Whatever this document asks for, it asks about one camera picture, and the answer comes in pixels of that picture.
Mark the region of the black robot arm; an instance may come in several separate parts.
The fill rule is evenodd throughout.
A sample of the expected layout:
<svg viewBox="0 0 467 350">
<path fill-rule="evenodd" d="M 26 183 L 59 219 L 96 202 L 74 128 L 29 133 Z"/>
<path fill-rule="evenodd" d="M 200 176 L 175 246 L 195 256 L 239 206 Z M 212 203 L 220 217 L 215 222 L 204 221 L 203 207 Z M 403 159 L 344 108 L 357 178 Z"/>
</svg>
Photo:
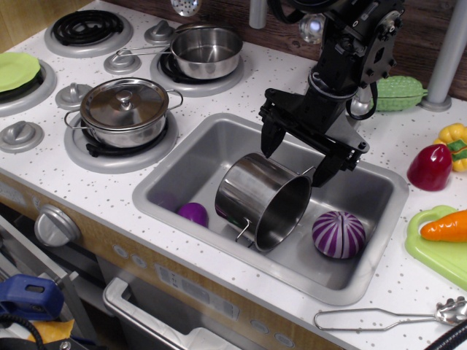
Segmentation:
<svg viewBox="0 0 467 350">
<path fill-rule="evenodd" d="M 305 94 L 269 88 L 260 108 L 263 127 L 260 149 L 269 158 L 286 134 L 322 153 L 313 187 L 322 187 L 339 171 L 352 170 L 368 144 L 351 120 L 366 120 L 375 112 L 354 112 L 352 100 L 369 90 L 377 102 L 377 82 L 396 65 L 393 47 L 402 26 L 402 1 L 291 1 L 285 15 L 279 1 L 268 2 L 284 23 L 297 23 L 307 15 L 324 18 L 319 32 L 321 51 L 308 77 Z"/>
</svg>

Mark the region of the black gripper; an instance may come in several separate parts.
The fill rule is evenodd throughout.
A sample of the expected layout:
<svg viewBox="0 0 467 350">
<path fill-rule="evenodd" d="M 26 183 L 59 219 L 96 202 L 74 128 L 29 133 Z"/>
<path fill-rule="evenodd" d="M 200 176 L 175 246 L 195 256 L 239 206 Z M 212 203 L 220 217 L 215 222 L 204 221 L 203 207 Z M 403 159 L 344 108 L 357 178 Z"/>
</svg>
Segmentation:
<svg viewBox="0 0 467 350">
<path fill-rule="evenodd" d="M 340 170 L 354 170 L 369 151 L 368 143 L 347 122 L 349 96 L 327 96 L 310 87 L 304 95 L 269 88 L 265 97 L 259 111 L 261 152 L 270 158 L 288 133 L 323 154 L 312 187 L 322 187 Z"/>
</svg>

